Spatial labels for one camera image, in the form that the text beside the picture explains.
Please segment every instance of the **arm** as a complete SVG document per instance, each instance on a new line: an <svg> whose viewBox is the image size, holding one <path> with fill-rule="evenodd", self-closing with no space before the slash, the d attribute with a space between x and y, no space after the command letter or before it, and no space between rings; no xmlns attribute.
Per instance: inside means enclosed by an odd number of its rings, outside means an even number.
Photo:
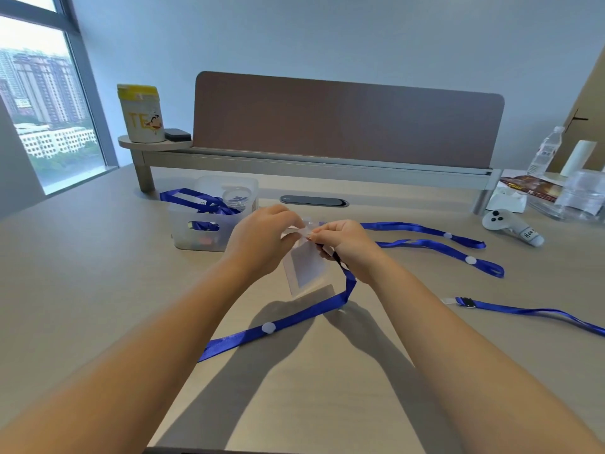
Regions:
<svg viewBox="0 0 605 454"><path fill-rule="evenodd" d="M304 227L283 205L242 220L221 261L180 299L0 431L0 452L142 452L225 313L299 239L281 239L291 225Z"/></svg>
<svg viewBox="0 0 605 454"><path fill-rule="evenodd" d="M334 247L373 288L470 452L605 453L578 416L390 259L358 223L327 223L311 240Z"/></svg>

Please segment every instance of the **yellow canister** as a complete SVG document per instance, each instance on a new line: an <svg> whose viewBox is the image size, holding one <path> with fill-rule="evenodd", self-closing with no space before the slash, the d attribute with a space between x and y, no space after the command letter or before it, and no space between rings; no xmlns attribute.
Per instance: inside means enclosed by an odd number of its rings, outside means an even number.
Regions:
<svg viewBox="0 0 605 454"><path fill-rule="evenodd" d="M160 96L155 86L118 84L117 95L131 142L156 143L166 139Z"/></svg>

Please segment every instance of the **brown fabric panel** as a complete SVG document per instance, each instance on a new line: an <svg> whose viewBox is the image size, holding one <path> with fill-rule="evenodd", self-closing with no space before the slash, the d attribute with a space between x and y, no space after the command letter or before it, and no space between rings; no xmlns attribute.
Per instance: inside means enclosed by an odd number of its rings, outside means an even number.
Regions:
<svg viewBox="0 0 605 454"><path fill-rule="evenodd" d="M204 71L193 145L456 167L489 167L498 94Z"/></svg>

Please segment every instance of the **sky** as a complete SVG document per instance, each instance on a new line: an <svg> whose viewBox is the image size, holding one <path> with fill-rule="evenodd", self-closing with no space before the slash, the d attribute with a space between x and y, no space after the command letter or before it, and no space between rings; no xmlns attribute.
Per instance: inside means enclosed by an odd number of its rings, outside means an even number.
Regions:
<svg viewBox="0 0 605 454"><path fill-rule="evenodd" d="M56 11L53 0L19 1ZM62 31L1 16L0 48L32 49L47 54L69 54Z"/></svg>

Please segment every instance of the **metal frame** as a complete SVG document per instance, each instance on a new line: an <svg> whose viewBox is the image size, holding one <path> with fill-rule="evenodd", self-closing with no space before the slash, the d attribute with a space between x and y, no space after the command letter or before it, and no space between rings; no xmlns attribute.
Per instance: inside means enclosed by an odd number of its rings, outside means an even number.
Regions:
<svg viewBox="0 0 605 454"><path fill-rule="evenodd" d="M173 167L357 182L410 184L479 190L471 211L481 215L500 179L500 169L424 166L271 153L197 148L177 151L131 150L143 192L155 190L151 167Z"/></svg>
<svg viewBox="0 0 605 454"><path fill-rule="evenodd" d="M0 15L24 22L54 28L64 32L65 40L72 55L76 72L80 78L84 98L90 117L95 126L101 153L108 166L117 166L116 151L111 140L110 130L105 120L101 99L95 84L93 70L88 60L84 41L76 22L71 0L53 0L57 12L38 6L28 5L17 0L0 0Z"/></svg>

